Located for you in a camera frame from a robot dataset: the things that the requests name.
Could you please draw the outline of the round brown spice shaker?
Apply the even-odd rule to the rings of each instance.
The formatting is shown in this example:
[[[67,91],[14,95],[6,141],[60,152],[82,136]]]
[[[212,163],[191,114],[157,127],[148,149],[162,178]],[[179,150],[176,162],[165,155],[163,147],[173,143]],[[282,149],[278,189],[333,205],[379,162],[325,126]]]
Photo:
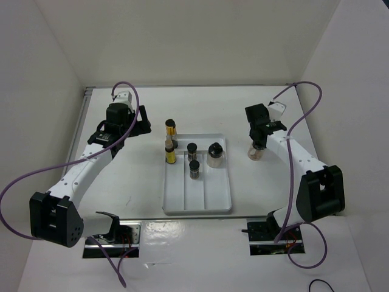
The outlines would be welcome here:
[[[259,161],[262,158],[265,149],[266,147],[264,145],[260,144],[259,142],[252,141],[247,155],[249,159],[253,161]]]

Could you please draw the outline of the gold cap glass spray bottle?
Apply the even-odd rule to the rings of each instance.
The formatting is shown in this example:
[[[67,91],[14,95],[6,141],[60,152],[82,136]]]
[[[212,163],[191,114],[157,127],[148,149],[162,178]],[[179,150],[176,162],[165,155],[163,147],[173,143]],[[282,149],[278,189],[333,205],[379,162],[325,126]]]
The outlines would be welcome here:
[[[176,123],[173,119],[167,119],[165,121],[165,128],[167,132],[167,140],[172,141],[173,147],[178,147],[178,139],[177,139],[177,131],[176,131]]]

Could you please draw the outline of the round white powder shaker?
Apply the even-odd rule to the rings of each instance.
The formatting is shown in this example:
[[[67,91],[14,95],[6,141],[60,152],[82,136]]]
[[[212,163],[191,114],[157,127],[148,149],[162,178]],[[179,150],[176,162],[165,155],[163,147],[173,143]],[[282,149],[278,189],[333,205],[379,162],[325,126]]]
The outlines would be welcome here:
[[[211,168],[218,168],[223,161],[224,150],[221,144],[214,142],[208,148],[207,164]]]

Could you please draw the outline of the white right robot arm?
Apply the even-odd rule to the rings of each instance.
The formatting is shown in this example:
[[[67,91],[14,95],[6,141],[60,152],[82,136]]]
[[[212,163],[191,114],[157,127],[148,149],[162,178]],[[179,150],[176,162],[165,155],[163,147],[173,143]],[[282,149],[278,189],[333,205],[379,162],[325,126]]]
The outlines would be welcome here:
[[[269,150],[289,167],[288,204],[269,212],[266,218],[266,232],[276,242],[291,226],[312,223],[345,209],[341,169],[319,161],[291,136],[280,121],[284,111],[278,102],[245,108],[252,139],[249,152]]]

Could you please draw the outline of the black cap spice jar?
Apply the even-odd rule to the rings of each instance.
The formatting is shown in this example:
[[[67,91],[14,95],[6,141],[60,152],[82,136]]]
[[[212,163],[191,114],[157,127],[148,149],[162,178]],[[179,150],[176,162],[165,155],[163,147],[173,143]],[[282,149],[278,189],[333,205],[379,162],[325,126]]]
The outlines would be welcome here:
[[[197,145],[194,142],[190,142],[187,145],[187,156],[189,161],[197,160]]]

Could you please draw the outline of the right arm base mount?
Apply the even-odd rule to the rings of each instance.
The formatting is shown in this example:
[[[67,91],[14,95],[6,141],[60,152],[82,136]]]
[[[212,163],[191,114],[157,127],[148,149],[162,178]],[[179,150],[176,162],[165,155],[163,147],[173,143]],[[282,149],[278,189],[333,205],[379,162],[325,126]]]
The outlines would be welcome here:
[[[293,228],[284,233],[278,242],[274,242],[277,235],[273,235],[265,218],[248,218],[247,226],[241,230],[249,241],[251,256],[272,256],[286,254],[291,248],[291,254],[304,254],[305,247],[300,228]]]

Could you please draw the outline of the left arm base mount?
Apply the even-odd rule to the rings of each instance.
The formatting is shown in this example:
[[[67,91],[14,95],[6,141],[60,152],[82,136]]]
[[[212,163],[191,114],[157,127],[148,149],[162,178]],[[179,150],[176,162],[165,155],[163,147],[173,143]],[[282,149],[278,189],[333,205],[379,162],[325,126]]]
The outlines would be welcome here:
[[[141,230],[141,221],[122,220],[120,229],[115,236],[97,234],[93,235],[92,238],[102,246],[110,258],[119,259],[122,256],[124,258],[138,258]],[[82,258],[102,259],[105,257],[95,241],[85,240]]]

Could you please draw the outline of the small dark spice jar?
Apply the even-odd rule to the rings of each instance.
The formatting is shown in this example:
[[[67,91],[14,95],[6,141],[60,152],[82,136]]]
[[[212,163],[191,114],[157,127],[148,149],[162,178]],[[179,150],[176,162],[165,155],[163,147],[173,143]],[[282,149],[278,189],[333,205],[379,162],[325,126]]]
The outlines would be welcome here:
[[[191,179],[198,179],[199,178],[200,163],[197,160],[190,161],[189,162],[189,169],[190,169],[190,178]]]

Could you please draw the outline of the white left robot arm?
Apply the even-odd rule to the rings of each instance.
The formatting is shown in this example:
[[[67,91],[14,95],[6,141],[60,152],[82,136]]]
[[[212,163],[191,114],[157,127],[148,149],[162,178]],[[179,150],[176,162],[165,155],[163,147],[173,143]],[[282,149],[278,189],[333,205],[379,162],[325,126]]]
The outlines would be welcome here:
[[[112,103],[81,155],[82,162],[71,169],[46,193],[36,192],[29,201],[30,229],[34,237],[73,247],[82,237],[99,235],[107,243],[116,242],[124,231],[120,218],[98,211],[81,217],[80,203],[100,172],[123,148],[124,140],[151,132],[143,105],[138,111],[126,103]]]

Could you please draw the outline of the yellow label sauce bottle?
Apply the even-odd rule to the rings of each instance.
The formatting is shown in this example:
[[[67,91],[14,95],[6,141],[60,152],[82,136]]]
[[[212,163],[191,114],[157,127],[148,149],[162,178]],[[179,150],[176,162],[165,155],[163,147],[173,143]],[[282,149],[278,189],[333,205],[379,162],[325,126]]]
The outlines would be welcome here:
[[[174,164],[176,162],[174,145],[170,136],[167,136],[165,140],[165,161],[168,164]]]

